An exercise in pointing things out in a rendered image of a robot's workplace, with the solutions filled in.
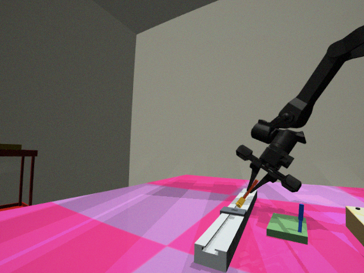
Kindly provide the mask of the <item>blue pin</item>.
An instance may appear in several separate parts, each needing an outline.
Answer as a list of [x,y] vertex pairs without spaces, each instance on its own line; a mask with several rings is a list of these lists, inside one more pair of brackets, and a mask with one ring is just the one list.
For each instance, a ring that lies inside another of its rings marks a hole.
[[302,231],[302,221],[303,221],[303,215],[304,215],[304,205],[303,204],[299,204],[299,228],[298,228],[298,232]]

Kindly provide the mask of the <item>grey slotted aluminum rail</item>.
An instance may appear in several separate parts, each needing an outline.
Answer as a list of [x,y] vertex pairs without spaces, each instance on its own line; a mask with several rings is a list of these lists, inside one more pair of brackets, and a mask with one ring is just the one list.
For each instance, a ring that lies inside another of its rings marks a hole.
[[227,272],[233,255],[257,200],[257,189],[249,193],[241,208],[236,202],[247,192],[243,188],[231,204],[220,210],[220,216],[194,243],[194,263]]

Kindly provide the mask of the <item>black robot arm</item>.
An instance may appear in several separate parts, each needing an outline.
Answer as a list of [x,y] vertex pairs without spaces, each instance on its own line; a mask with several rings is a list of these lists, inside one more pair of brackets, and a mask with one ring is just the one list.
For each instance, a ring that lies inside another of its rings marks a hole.
[[[259,119],[251,129],[251,137],[271,144],[285,147],[289,153],[297,142],[306,144],[303,131],[292,131],[287,128],[302,128],[312,114],[313,106],[327,85],[347,60],[364,56],[364,26],[351,32],[343,39],[331,44],[327,53],[310,76],[303,89],[292,99],[272,122]],[[279,129],[284,128],[285,130]],[[278,170],[281,166],[288,168],[294,158],[283,152],[278,153],[267,147],[260,159],[268,160]]]

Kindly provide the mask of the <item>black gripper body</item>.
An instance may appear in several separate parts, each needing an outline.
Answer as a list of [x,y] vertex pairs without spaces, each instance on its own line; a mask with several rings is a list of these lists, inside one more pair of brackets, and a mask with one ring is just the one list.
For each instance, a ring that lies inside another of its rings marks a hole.
[[[285,154],[289,154],[289,151],[283,147],[280,144],[272,142],[268,148],[271,147],[274,149],[274,151],[281,154],[281,152]],[[268,172],[270,175],[275,177],[276,179],[280,180],[282,183],[282,186],[285,187],[288,191],[291,192],[297,192],[301,187],[301,181],[296,179],[295,177],[288,174],[287,176],[284,176],[282,173],[278,171],[278,169],[272,165],[271,162],[264,159],[259,159],[256,156],[252,155],[253,151],[247,148],[244,145],[240,145],[236,150],[236,155],[240,157],[241,159],[250,160],[252,163],[257,165],[258,167],[262,168],[266,172]]]

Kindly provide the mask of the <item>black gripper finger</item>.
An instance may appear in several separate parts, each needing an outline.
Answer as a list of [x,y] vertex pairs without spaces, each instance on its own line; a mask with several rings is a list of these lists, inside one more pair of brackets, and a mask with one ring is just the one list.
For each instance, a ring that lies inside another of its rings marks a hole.
[[266,183],[268,183],[268,182],[272,182],[272,183],[274,183],[274,182],[276,182],[277,181],[277,179],[275,178],[275,177],[273,177],[272,175],[270,175],[269,173],[266,175],[266,176],[264,176],[255,186],[254,186],[254,188],[251,190],[251,192],[250,193],[252,193],[252,192],[254,192],[256,189],[258,189],[259,187],[261,187],[262,185],[264,185],[264,184],[266,184]]
[[250,168],[252,169],[252,172],[251,172],[251,178],[250,178],[250,182],[249,182],[249,185],[247,187],[247,191],[250,189],[250,187],[252,186],[255,178],[257,177],[258,173],[259,173],[259,170],[260,170],[260,167],[258,167],[257,165],[255,165],[254,163],[250,163]]

